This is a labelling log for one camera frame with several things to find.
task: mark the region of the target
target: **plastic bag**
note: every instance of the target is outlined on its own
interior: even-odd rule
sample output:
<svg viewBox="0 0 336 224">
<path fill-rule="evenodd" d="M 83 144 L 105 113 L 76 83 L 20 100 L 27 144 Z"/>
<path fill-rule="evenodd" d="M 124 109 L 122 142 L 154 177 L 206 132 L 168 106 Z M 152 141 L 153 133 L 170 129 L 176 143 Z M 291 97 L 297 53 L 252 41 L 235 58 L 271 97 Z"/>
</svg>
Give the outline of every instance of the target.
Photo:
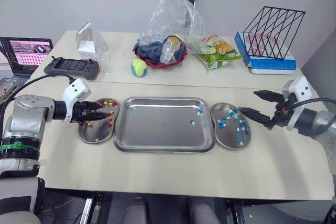
<svg viewBox="0 0 336 224">
<path fill-rule="evenodd" d="M 209 69 L 219 68 L 242 56 L 229 43 L 217 35 L 205 37 L 187 44 L 190 52 L 195 54 Z"/>
<path fill-rule="evenodd" d="M 83 60 L 98 62 L 99 72 L 110 73 L 109 47 L 97 29 L 89 28 L 87 22 L 76 34 L 77 50 Z"/>
<path fill-rule="evenodd" d="M 200 14 L 188 0 L 160 0 L 149 22 L 148 30 L 139 38 L 139 45 L 164 42 L 171 35 L 191 42 L 196 35 L 205 34 Z"/>
</svg>

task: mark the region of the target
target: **laptop screen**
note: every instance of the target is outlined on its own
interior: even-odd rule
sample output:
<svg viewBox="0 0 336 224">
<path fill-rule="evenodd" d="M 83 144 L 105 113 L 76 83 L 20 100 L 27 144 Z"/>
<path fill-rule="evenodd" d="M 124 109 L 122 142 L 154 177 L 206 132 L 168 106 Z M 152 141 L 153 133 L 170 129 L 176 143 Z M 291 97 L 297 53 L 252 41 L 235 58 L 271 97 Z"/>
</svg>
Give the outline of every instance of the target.
<svg viewBox="0 0 336 224">
<path fill-rule="evenodd" d="M 52 50 L 50 39 L 0 38 L 12 72 L 30 76 Z"/>
</svg>

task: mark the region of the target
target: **game controller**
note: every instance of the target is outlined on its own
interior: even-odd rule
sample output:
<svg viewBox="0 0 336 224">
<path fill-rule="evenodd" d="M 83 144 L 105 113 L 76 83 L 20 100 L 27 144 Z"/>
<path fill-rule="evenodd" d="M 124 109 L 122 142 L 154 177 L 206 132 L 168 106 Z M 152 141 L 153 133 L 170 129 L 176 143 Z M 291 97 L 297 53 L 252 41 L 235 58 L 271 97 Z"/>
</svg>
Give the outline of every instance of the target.
<svg viewBox="0 0 336 224">
<path fill-rule="evenodd" d="M 87 80 L 94 80 L 99 72 L 98 62 L 94 60 L 73 60 L 63 57 L 55 58 L 44 68 L 44 73 L 66 73 L 72 76 L 82 76 Z"/>
</svg>

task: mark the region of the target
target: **chips bag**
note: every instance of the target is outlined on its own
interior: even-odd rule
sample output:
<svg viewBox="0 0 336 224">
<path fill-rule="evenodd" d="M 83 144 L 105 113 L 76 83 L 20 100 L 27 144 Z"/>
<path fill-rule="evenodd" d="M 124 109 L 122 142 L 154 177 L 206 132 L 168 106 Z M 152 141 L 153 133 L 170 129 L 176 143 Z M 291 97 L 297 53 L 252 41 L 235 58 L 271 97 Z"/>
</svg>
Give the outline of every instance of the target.
<svg viewBox="0 0 336 224">
<path fill-rule="evenodd" d="M 187 44 L 190 52 L 200 58 L 209 69 L 219 68 L 242 56 L 226 41 L 217 35 L 208 36 Z"/>
</svg>

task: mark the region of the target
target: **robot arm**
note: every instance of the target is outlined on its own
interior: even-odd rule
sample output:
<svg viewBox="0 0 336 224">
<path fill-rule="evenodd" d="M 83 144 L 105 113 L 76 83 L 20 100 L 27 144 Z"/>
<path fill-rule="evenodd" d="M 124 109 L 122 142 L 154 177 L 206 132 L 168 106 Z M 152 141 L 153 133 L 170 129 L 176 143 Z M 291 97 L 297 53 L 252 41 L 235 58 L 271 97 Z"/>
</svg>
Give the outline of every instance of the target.
<svg viewBox="0 0 336 224">
<path fill-rule="evenodd" d="M 273 118 L 251 108 L 239 110 L 251 120 L 263 124 L 271 130 L 275 125 L 288 130 L 296 128 L 298 133 L 318 141 L 324 148 L 331 174 L 336 175 L 336 117 L 329 111 L 316 112 L 306 109 L 305 103 L 311 97 L 305 77 L 289 81 L 282 94 L 268 90 L 255 91 L 254 94 L 269 102 L 277 102 Z M 311 101 L 330 100 L 312 99 Z"/>
<path fill-rule="evenodd" d="M 14 112 L 7 120 L 0 144 L 0 220 L 14 221 L 13 218 L 21 218 L 20 211 L 38 214 L 43 208 L 44 181 L 36 176 L 47 122 L 83 124 L 109 116 L 96 111 L 101 105 L 84 101 L 90 93 L 77 79 L 66 88 L 62 101 L 30 94 L 15 99 Z"/>
</svg>

